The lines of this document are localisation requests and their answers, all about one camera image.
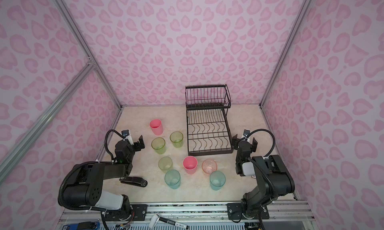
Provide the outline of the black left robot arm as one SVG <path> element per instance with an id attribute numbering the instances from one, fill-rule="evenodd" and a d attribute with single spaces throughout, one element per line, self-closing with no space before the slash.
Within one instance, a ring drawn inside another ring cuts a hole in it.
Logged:
<path id="1" fill-rule="evenodd" d="M 127 195 L 113 194 L 103 188 L 104 180 L 118 178 L 121 183 L 145 188 L 148 182 L 131 176 L 136 152 L 145 148 L 143 137 L 131 143 L 128 138 L 115 145 L 111 162 L 89 161 L 74 165 L 59 188 L 58 203 L 68 210 L 98 211 L 105 221 L 131 221 L 136 216 Z"/>

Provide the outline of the green cup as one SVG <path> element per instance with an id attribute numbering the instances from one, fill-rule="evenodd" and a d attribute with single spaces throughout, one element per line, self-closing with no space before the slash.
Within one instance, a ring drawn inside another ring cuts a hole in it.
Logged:
<path id="1" fill-rule="evenodd" d="M 184 135 L 180 131 L 175 131 L 170 135 L 170 140 L 175 148 L 183 146 Z"/>
<path id="2" fill-rule="evenodd" d="M 166 141 L 162 137 L 155 138 L 151 142 L 151 146 L 154 149 L 154 151 L 159 155 L 162 155 L 166 152 Z"/>

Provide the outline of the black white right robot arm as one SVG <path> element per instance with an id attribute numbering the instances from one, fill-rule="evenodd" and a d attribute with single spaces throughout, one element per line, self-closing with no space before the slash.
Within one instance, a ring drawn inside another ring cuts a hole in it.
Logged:
<path id="1" fill-rule="evenodd" d="M 237 150 L 236 173 L 242 177 L 255 176 L 257 181 L 257 186 L 245 193 L 239 203 L 227 204 L 228 218 L 235 223 L 243 219 L 269 219 L 267 205 L 295 191 L 294 180 L 279 155 L 251 157 L 257 145 L 255 139 L 250 143 L 245 138 L 232 138 L 232 147 Z"/>

